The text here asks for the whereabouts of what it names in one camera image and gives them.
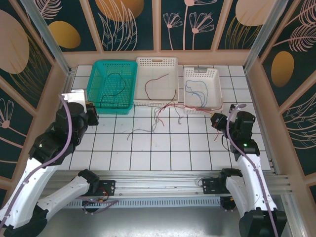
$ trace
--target enclosure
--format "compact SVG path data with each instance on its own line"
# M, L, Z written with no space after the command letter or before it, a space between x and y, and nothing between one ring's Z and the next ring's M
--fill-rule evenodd
M176 58L178 103L186 93L185 69L212 68L219 72L222 113L245 103L255 115L252 137L268 188L288 217L283 236L316 235L315 0L6 0L0 21L2 206L35 138L55 120L57 95L86 92L96 61ZM152 84L150 93L156 89ZM155 108L137 99L127 115L99 114L99 125L88 128L43 196L90 169L116 180L114 197L131 201L121 208L155 198L183 198L197 208L194 200L205 198L197 181L237 168L210 116L168 107L151 132ZM219 196L212 197L216 204Z

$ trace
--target white platform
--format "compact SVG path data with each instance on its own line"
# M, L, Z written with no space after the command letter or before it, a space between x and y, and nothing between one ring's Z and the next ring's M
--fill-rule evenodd
M223 112L228 115L231 103L246 103L245 111L255 115L248 84L242 66L214 66L219 70L224 101ZM91 65L79 65L73 89L86 89ZM183 66L179 66L179 102L183 102ZM153 123L153 109L138 107L125 116L100 115L99 125L90 127L82 143L73 155L69 155L61 165L61 170L221 170L236 167L233 154L225 150L221 143L222 134L211 127L210 117L198 115L181 116L174 108L163 111L155 133L136 131L150 130ZM263 170L270 170L264 142L258 121L253 127L253 139L257 142L262 158Z

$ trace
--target yellow circle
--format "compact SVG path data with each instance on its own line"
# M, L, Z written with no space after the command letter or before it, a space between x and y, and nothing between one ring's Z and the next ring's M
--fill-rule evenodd
M236 18L245 26L261 26L265 23L275 0L238 0Z
M133 13L134 18L138 17L144 9L144 0L95 0L100 11L107 18L113 21L129 21L128 9Z
M30 55L28 36L20 23L0 10L0 68L11 74L22 72Z
M272 63L271 77L274 85L278 87L285 86L291 79L294 71L293 56L286 51L278 53Z
M64 48L76 48L80 45L80 35L69 23L55 21L49 24L48 27L59 46Z

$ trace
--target flower illustration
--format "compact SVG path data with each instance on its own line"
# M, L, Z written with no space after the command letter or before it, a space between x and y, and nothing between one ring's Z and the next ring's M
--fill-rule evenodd
M207 5L216 3L217 0L184 0L184 4L186 5L186 11L184 14L184 27L183 27L183 50L186 49L186 22L187 22L187 14L188 7L194 5Z
M17 130L13 129L12 127L10 127L10 120L13 114L13 108L14 108L14 103L11 100L8 100L7 104L5 104L5 101L3 98L0 99L0 128L4 128L4 129L11 129L12 131L26 137L25 134L18 132ZM8 141L4 138L0 137L0 140L3 140L7 143L10 143L12 145L15 145L17 147L22 147L16 143L13 143L11 141Z
M13 113L14 104L8 100L7 106L5 105L4 99L0 99L0 127L9 128L10 120Z
M214 25L211 24L213 22L211 15L212 13L201 13L197 18L196 12L190 14L190 25L193 33L192 49L194 49L194 38L197 33L214 30Z
M164 19L164 22L166 23L167 28L168 28L170 46L171 46L171 50L173 50L171 36L170 36L170 28L182 26L183 23L182 23L182 21L180 21L181 18L179 16L179 13L171 13L170 16L168 13L165 13L163 15L163 19Z

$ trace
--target blue wire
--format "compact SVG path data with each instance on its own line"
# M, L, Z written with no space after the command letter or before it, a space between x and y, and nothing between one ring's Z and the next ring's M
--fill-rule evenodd
M204 85L205 85L205 89L207 91L207 94L205 96L205 94L201 91L193 91L192 88L190 86L187 85L188 82L202 82ZM196 95L199 97L199 99L201 100L201 108L204 108L207 104L207 98L208 98L208 89L207 89L207 85L205 84L205 82L201 81L201 80L188 80L186 81L186 84L185 84L185 90L186 92L188 93L192 93L192 95Z

